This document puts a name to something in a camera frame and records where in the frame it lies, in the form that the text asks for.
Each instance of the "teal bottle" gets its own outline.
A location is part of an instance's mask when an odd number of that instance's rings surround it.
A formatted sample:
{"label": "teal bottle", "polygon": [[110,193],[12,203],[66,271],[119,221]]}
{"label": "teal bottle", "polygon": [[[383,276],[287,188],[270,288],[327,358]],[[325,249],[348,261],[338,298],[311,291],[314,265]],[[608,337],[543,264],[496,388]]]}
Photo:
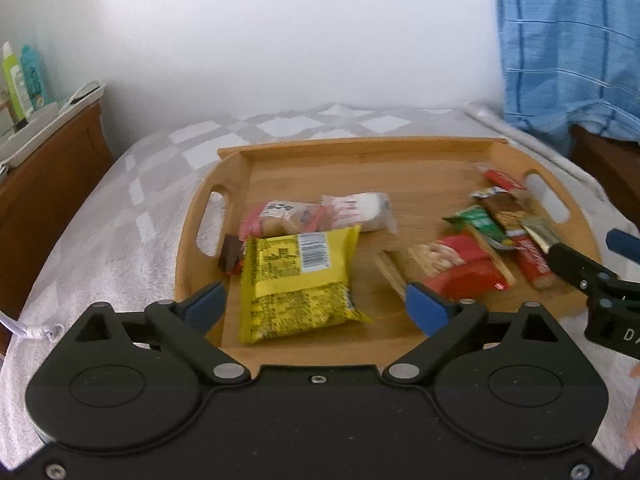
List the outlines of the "teal bottle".
{"label": "teal bottle", "polygon": [[49,99],[47,90],[44,86],[40,56],[28,44],[22,47],[20,64],[22,65],[24,82],[27,85],[27,91],[29,92],[29,97],[31,99],[31,104],[33,104],[33,109],[39,110],[44,105],[48,105],[51,100]]}

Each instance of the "cracker package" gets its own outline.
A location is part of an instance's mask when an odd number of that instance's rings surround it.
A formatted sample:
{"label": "cracker package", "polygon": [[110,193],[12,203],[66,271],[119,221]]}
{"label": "cracker package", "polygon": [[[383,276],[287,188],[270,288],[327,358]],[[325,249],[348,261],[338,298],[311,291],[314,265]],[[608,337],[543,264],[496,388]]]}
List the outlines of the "cracker package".
{"label": "cracker package", "polygon": [[476,300],[490,290],[505,290],[515,279],[474,228],[426,244],[382,251],[376,265],[405,298],[409,283],[420,282],[444,298]]}
{"label": "cracker package", "polygon": [[359,233],[356,225],[249,238],[240,286],[240,342],[255,343],[349,319],[368,321],[353,306],[349,287]]}

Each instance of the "wooden cabinet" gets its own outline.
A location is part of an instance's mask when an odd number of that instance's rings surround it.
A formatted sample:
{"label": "wooden cabinet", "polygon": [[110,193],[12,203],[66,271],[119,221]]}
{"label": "wooden cabinet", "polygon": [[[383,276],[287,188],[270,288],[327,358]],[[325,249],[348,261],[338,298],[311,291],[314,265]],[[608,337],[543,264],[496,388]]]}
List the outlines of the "wooden cabinet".
{"label": "wooden cabinet", "polygon": [[640,146],[637,142],[606,139],[573,126],[571,161],[591,173],[611,203],[640,228]]}
{"label": "wooden cabinet", "polygon": [[[94,103],[0,183],[0,309],[17,319],[40,269],[113,164]],[[0,326],[0,354],[10,333]]]}

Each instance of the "blue gripper pad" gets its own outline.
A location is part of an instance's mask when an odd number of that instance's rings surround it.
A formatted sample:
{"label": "blue gripper pad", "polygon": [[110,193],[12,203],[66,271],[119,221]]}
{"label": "blue gripper pad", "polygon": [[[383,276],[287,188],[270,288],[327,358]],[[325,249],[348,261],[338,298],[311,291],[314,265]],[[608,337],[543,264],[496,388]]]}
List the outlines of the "blue gripper pad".
{"label": "blue gripper pad", "polygon": [[218,322],[225,313],[226,290],[220,282],[211,283],[176,306],[175,314],[202,336]]}
{"label": "blue gripper pad", "polygon": [[421,283],[410,283],[406,288],[405,307],[412,321],[425,335],[431,337],[439,329],[449,323],[452,303],[444,298],[435,299],[430,296]]}
{"label": "blue gripper pad", "polygon": [[607,233],[607,247],[620,256],[640,264],[640,238],[620,229],[612,229]]}

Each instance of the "hand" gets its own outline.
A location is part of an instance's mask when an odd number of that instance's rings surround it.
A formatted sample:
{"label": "hand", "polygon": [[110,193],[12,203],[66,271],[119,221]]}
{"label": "hand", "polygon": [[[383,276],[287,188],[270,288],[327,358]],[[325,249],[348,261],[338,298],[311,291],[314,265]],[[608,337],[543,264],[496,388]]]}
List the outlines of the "hand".
{"label": "hand", "polygon": [[[640,363],[631,370],[630,375],[632,377],[640,377]],[[625,439],[631,451],[636,452],[640,449],[640,391],[638,391],[634,408],[629,417],[629,424],[625,431]]]}

